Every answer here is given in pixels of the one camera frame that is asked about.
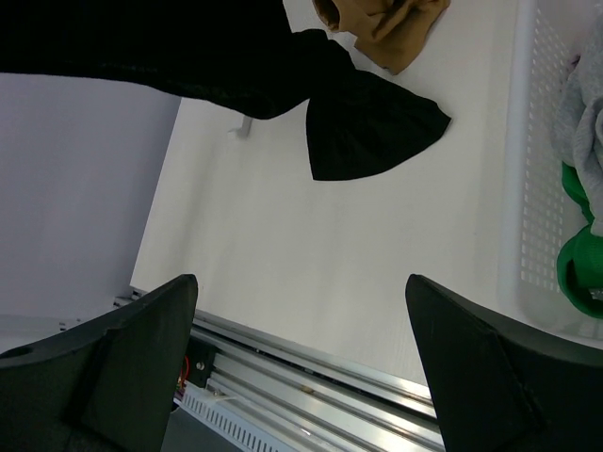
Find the white plastic basket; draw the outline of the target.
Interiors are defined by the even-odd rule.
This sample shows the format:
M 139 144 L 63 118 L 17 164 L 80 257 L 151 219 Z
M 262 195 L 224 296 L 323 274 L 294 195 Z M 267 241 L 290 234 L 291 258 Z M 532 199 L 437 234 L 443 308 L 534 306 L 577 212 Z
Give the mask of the white plastic basket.
M 562 188 L 562 161 L 550 144 L 555 110 L 599 1 L 519 1 L 506 120 L 499 310 L 534 328 L 602 346 L 602 322 L 562 293 L 556 261 L 587 220 Z

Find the black tank top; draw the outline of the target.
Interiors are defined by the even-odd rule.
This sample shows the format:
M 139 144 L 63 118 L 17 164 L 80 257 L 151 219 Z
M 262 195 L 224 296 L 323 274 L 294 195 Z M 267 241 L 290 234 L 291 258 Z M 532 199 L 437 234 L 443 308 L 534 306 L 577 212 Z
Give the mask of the black tank top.
M 324 31 L 293 31 L 279 1 L 5 1 L 1 69 L 134 83 L 255 120 L 306 105 L 318 181 L 391 170 L 450 123 Z

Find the brown tank top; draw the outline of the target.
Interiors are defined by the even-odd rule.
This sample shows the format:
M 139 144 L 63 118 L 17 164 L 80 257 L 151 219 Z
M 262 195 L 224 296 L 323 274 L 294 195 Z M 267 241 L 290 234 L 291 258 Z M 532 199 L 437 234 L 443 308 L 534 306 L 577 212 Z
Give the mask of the brown tank top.
M 348 32 L 354 47 L 392 74 L 403 72 L 423 50 L 449 0 L 315 0 L 332 32 Z

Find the green tank top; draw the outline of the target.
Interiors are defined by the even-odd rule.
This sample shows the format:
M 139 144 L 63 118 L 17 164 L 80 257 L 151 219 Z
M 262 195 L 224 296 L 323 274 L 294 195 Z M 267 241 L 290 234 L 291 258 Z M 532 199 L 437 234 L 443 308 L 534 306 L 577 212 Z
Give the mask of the green tank top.
M 582 313 L 602 318 L 602 300 L 595 292 L 602 289 L 602 237 L 593 235 L 595 222 L 586 193 L 573 167 L 562 164 L 562 187 L 575 202 L 587 225 L 571 237 L 557 257 L 557 280 L 563 294 Z

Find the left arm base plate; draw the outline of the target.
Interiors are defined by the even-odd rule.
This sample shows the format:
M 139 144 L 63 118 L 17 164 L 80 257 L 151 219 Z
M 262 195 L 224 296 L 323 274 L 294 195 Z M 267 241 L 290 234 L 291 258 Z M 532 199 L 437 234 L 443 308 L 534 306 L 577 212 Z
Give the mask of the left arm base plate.
M 194 338 L 189 339 L 177 381 L 177 390 L 184 392 L 189 383 L 204 388 L 213 372 L 217 352 L 215 346 Z

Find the aluminium front rail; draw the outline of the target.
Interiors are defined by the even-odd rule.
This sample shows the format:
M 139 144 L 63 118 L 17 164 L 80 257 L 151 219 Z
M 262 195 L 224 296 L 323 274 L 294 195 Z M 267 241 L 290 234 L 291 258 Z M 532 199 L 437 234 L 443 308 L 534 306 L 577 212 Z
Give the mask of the aluminium front rail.
M 442 451 L 427 386 L 196 312 L 190 339 L 218 349 L 204 388 L 229 396 L 293 440 L 300 451 Z M 206 433 L 212 450 L 233 447 L 176 406 L 165 446 Z

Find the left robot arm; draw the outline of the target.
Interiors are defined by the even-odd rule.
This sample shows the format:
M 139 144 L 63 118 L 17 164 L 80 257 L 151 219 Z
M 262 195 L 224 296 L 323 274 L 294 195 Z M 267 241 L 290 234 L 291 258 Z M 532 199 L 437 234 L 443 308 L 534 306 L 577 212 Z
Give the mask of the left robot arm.
M 82 318 L 0 315 L 0 352 L 59 334 L 82 322 Z

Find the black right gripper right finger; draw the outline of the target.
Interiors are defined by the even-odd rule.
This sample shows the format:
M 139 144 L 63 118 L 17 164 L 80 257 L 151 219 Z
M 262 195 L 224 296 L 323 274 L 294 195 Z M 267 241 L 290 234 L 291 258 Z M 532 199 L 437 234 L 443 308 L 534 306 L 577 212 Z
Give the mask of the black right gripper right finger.
M 406 305 L 448 451 L 599 451 L 602 352 L 420 276 Z

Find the white garment rack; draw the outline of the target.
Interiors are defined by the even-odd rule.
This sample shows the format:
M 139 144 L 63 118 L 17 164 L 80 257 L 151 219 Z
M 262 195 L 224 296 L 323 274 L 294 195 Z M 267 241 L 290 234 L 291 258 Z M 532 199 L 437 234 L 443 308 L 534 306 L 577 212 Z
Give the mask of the white garment rack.
M 237 139 L 247 139 L 251 133 L 253 118 L 243 116 L 237 127 L 231 129 L 229 134 Z

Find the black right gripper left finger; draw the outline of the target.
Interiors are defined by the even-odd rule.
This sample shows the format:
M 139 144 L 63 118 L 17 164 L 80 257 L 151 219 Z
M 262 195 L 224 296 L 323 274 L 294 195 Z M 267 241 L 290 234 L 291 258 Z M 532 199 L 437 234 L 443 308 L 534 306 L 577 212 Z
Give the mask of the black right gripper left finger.
M 4 451 L 158 451 L 198 297 L 181 275 L 1 355 Z

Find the grey tank top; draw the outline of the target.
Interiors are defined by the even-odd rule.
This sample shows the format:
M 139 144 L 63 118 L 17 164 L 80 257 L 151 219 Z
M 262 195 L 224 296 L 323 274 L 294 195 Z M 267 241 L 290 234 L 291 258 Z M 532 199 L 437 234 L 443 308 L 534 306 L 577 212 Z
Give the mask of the grey tank top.
M 593 215 L 602 214 L 602 34 L 586 41 L 552 125 L 551 144 L 576 171 Z

